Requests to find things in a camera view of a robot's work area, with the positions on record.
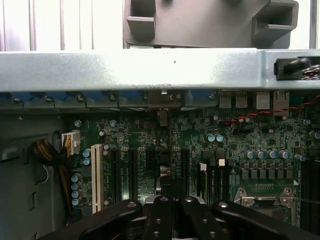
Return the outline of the CPU socket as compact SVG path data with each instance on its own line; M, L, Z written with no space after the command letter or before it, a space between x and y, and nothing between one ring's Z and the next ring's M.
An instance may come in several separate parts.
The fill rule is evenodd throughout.
M285 187L282 193L277 194L247 193L245 188L240 187L233 202L284 223L300 226L294 191L290 187Z

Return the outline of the white PCI slot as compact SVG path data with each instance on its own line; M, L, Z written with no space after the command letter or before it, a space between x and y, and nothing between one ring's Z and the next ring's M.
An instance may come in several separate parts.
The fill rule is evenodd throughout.
M102 144L91 146L92 213L102 210L104 205L104 163Z

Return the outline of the green motherboard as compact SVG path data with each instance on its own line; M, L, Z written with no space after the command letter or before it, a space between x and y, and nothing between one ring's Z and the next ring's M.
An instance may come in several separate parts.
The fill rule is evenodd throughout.
M80 133L71 160L70 222L92 214L91 146L103 145L103 208L156 195L159 145L166 142L156 112L83 114L70 119ZM200 197L208 205L248 194L280 194L320 201L320 106L288 116L246 116L237 109L171 112L172 197ZM300 228L315 231L320 204L295 200Z

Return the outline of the thin locking lever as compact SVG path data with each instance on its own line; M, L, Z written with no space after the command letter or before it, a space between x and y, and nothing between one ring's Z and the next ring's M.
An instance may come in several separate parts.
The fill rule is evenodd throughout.
M313 199L306 199L306 198L299 198L299 197L292 197L293 200L311 203L311 204L318 204L320 205L320 200L313 200Z

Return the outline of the white power connector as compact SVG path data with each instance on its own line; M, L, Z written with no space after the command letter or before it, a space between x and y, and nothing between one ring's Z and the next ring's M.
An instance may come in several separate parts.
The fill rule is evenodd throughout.
M70 157L80 152L81 139L79 131L63 133L61 135L61 146L66 149L66 156Z

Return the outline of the metal USB port block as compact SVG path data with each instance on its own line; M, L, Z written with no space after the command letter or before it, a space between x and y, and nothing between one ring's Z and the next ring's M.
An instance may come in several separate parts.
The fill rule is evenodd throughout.
M221 90L219 93L221 109L245 109L248 107L248 92L240 90Z

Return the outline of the metal network port block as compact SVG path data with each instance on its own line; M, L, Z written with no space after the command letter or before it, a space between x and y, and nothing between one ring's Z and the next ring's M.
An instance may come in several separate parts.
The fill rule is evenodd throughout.
M284 90L258 91L254 103L255 108L265 115L288 116L290 93Z

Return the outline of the open black PC case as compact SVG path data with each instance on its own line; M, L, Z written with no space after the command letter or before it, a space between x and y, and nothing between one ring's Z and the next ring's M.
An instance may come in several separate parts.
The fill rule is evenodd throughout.
M309 58L311 65L302 80L278 81L278 58ZM0 240L38 240L93 214L70 222L71 157L76 154L67 157L62 134L73 132L70 119L76 116L156 113L148 109L148 90L180 91L181 107L172 110L176 112L240 110L247 117L265 116L255 108L256 93L264 91L288 91L288 111L320 106L320 50L1 52ZM247 108L220 108L220 91L247 91ZM199 240L181 200L205 201L191 195L151 195L140 202L143 217L158 196L174 200L171 240ZM217 221L230 240L252 238Z

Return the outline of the black case release latch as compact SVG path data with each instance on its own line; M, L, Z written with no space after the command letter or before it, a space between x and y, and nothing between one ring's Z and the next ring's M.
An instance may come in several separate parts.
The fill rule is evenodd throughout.
M298 81L303 78L303 70L311 66L307 57L278 58L273 67L277 81Z

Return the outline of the grey plastic parts rack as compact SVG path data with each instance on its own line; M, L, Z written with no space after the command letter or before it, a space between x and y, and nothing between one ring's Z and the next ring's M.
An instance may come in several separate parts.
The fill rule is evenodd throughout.
M286 49L298 24L295 0L125 0L130 45Z

